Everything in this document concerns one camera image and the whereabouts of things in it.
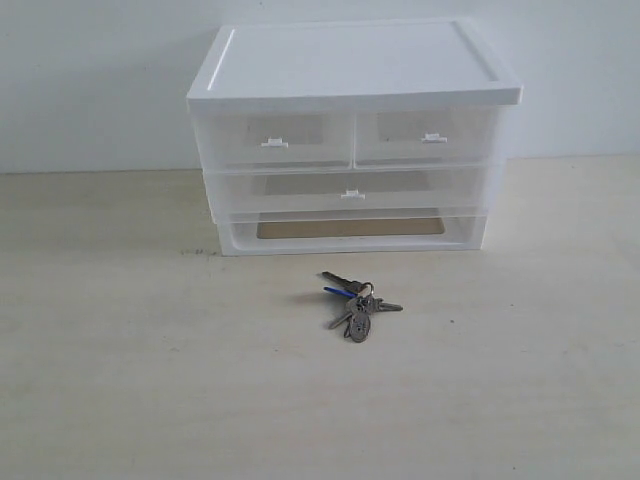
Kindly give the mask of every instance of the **drawer handle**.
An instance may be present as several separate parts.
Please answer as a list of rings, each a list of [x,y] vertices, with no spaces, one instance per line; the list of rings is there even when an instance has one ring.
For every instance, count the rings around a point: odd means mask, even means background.
[[[282,137],[280,138],[271,138],[269,140],[261,144],[262,147],[272,147],[272,148],[289,148],[289,142],[283,142]]]
[[[347,190],[342,195],[340,195],[340,198],[360,198],[364,200],[364,193],[360,193],[357,189]]]
[[[420,141],[422,143],[447,143],[447,137],[441,137],[439,133],[425,133]]]

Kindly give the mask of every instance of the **plastic drawer organizer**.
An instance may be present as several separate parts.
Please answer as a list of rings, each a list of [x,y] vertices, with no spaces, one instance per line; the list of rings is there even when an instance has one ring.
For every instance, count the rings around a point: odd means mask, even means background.
[[[521,93],[466,21],[222,27],[188,103],[223,253],[479,248]]]

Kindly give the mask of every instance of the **plastic drawer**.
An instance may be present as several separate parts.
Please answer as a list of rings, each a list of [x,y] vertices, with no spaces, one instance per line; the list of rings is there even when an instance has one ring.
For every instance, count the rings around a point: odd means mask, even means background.
[[[199,115],[194,128],[205,172],[351,165],[350,115]]]
[[[419,166],[438,158],[491,157],[500,113],[497,107],[475,107],[359,115],[355,165]]]
[[[224,255],[469,250],[481,247],[486,217],[443,216],[424,222],[423,232],[420,220],[406,222],[404,231],[403,225],[397,223],[400,221],[389,220],[385,224],[385,220],[379,220],[362,226],[346,221],[344,227],[336,222],[231,223],[219,225],[218,232]]]
[[[225,175],[205,174],[216,218],[240,214],[381,209],[484,207],[495,191],[501,167],[434,168],[406,171]]]

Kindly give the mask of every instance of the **beige tabletop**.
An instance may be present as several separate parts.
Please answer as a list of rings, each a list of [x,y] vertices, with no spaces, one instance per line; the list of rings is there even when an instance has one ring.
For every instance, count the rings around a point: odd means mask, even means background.
[[[636,479],[640,158],[517,160],[479,252],[219,256],[200,173],[0,177],[0,477]],[[363,344],[317,276],[405,306]]]

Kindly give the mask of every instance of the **white lid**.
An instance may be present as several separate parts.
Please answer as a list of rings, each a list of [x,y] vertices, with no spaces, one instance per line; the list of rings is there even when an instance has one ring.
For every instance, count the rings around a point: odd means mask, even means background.
[[[225,26],[188,98],[213,112],[383,111],[521,92],[467,21],[438,19]]]

